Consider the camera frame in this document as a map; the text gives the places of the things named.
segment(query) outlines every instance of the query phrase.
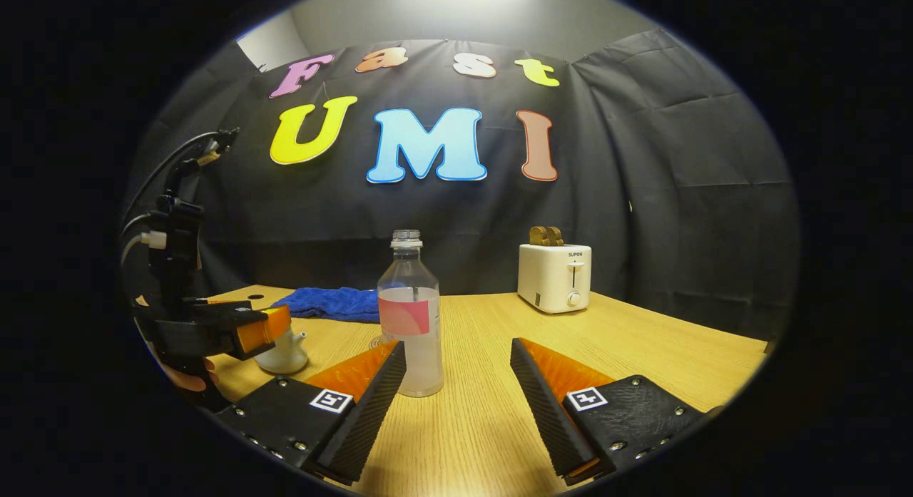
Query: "plastic bottle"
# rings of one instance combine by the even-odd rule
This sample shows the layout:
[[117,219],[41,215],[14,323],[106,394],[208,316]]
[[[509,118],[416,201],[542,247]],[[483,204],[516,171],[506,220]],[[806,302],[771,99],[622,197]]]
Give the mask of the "plastic bottle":
[[395,230],[390,247],[394,262],[377,283],[381,330],[385,342],[405,343],[407,373],[399,393],[430,396],[444,386],[437,278],[422,263],[418,230]]

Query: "white wall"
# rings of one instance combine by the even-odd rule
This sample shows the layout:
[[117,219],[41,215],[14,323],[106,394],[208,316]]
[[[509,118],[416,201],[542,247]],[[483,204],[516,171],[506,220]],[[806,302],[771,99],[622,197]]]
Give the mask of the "white wall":
[[577,61],[658,27],[614,0],[305,0],[290,9],[310,53],[399,39],[456,39]]
[[310,55],[288,10],[241,36],[238,45],[261,71]]

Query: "finger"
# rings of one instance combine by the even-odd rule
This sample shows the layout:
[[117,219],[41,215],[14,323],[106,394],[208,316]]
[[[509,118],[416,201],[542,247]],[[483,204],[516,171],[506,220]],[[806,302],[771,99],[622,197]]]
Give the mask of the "finger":
[[203,383],[202,378],[196,376],[188,376],[183,372],[174,370],[173,368],[162,366],[168,378],[172,380],[176,386],[179,386],[181,389],[187,389],[192,392],[202,392],[206,390],[206,383]]

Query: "hand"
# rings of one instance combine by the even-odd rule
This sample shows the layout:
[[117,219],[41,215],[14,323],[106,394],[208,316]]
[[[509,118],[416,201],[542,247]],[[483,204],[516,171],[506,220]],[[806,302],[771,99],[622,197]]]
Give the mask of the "hand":
[[[206,369],[209,371],[209,377],[213,380],[213,383],[219,382],[219,377],[215,375],[212,370],[215,370],[215,364],[208,360],[208,358],[203,358],[203,364],[206,366]],[[181,389],[190,390],[192,392],[202,392],[206,390],[206,383],[203,382],[202,378],[198,376],[189,376],[189,374],[184,374],[170,368],[169,366],[164,366],[164,364],[159,364],[162,367],[162,370],[167,374],[168,379],[172,380],[176,386],[179,386]]]

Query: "blue towel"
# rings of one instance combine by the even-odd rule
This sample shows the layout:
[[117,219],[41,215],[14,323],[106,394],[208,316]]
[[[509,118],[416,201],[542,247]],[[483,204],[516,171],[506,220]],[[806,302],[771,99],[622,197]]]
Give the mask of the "blue towel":
[[381,324],[377,309],[377,290],[342,289],[295,290],[273,306],[288,305],[292,317],[319,317],[346,322]]

